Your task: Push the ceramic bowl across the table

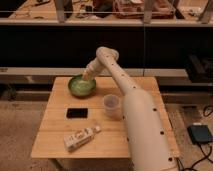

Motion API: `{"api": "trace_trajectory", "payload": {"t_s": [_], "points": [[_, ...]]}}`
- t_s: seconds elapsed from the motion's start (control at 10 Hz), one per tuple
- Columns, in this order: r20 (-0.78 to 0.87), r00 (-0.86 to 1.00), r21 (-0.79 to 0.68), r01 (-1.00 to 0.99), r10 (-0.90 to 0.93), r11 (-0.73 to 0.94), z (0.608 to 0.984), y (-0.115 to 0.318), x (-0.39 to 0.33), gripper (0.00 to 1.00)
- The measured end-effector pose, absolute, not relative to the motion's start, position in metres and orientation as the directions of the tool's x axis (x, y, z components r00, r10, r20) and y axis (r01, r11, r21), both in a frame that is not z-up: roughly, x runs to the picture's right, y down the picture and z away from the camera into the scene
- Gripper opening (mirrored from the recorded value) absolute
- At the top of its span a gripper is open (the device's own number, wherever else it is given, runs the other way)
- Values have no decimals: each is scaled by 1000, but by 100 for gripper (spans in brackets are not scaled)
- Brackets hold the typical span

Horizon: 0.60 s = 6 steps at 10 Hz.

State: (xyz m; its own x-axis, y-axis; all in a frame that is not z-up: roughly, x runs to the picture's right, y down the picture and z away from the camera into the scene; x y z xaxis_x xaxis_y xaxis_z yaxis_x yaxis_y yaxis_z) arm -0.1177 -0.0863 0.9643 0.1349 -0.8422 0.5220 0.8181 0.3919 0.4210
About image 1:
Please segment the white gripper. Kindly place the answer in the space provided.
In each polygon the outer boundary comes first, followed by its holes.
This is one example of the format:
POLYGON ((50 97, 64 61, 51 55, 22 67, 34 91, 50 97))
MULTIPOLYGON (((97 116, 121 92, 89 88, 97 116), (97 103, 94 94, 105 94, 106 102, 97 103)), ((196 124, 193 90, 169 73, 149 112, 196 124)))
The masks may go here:
POLYGON ((98 76, 103 71, 103 69, 104 66, 97 58, 95 58, 86 66, 85 73, 82 75, 82 79, 88 81, 90 78, 98 76))

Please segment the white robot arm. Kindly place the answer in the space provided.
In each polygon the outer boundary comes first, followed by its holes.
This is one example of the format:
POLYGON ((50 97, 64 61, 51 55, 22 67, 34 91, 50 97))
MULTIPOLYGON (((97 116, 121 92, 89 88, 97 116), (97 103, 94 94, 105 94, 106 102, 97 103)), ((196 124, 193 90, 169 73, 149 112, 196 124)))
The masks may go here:
POLYGON ((118 58, 116 50, 99 47, 83 79, 93 79, 107 69, 124 94, 122 110, 133 171, 178 171, 153 97, 117 64, 118 58))

